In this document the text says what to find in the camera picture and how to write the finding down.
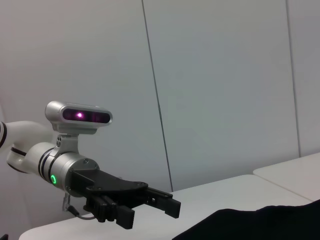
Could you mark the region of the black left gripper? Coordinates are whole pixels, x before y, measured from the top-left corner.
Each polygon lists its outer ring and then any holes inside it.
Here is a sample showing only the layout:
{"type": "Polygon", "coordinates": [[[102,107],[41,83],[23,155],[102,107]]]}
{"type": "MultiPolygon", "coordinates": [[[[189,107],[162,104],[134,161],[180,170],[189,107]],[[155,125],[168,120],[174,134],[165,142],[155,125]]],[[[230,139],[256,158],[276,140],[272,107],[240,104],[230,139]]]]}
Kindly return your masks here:
{"type": "Polygon", "coordinates": [[[115,222],[120,227],[133,228],[135,211],[141,204],[164,211],[172,218],[180,216],[181,202],[171,193],[163,192],[139,181],[128,181],[99,169],[75,170],[71,173],[70,190],[86,198],[83,209],[98,222],[115,222]]]}

